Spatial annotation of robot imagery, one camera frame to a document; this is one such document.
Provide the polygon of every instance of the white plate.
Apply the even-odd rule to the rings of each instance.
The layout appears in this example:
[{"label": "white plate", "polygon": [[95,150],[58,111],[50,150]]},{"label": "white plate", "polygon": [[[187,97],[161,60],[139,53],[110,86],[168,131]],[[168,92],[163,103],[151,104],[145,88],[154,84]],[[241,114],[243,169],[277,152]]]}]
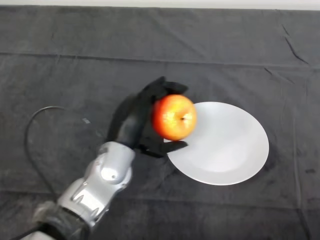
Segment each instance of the white plate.
[{"label": "white plate", "polygon": [[230,104],[208,101],[194,106],[197,124],[184,139],[188,146],[168,153],[176,168],[211,185],[237,184],[259,172],[269,154],[261,124]]}]

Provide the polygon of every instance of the robotic arm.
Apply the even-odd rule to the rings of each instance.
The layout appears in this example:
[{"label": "robotic arm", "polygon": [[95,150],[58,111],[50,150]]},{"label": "robotic arm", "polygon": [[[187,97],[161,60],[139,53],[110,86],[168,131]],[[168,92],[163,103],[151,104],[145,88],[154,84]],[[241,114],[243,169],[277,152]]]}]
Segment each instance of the robotic arm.
[{"label": "robotic arm", "polygon": [[182,94],[185,85],[164,77],[147,85],[136,96],[127,97],[113,115],[106,143],[83,178],[76,180],[58,199],[45,202],[34,215],[38,231],[25,240],[85,240],[109,210],[114,196],[132,177],[134,149],[163,157],[187,145],[184,141],[164,143],[159,136],[145,136],[154,103],[169,94]]}]

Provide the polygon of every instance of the red apple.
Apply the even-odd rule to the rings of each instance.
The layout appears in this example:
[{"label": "red apple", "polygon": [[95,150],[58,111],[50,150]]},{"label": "red apple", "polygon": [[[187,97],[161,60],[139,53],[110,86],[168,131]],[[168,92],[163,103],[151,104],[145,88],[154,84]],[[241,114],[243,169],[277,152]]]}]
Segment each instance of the red apple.
[{"label": "red apple", "polygon": [[193,102],[183,95],[168,95],[154,104],[153,128],[164,139],[184,139],[195,129],[196,123],[196,108]]}]

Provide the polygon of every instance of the dark gray tablecloth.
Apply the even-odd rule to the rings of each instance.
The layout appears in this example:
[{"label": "dark gray tablecloth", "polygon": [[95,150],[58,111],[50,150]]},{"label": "dark gray tablecloth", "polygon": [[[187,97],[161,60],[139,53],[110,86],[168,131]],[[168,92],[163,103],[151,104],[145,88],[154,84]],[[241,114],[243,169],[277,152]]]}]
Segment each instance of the dark gray tablecloth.
[{"label": "dark gray tablecloth", "polygon": [[0,239],[27,230],[50,199],[23,151],[31,114],[78,113],[43,113],[30,130],[61,193],[94,159],[117,105],[159,76],[188,85],[195,103],[252,114],[267,162],[245,182],[211,186],[138,154],[92,239],[320,238],[319,46],[316,11],[0,7]]}]

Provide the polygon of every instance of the silver robot arm segment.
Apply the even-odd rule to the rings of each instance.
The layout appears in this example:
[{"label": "silver robot arm segment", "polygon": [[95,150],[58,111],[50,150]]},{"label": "silver robot arm segment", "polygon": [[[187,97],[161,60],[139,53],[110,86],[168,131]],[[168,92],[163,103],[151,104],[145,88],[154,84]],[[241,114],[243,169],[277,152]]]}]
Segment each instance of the silver robot arm segment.
[{"label": "silver robot arm segment", "polygon": [[132,176],[135,152],[110,141],[100,148],[84,178],[76,180],[59,198],[58,204],[82,218],[92,230],[109,210],[116,193],[125,189]]}]

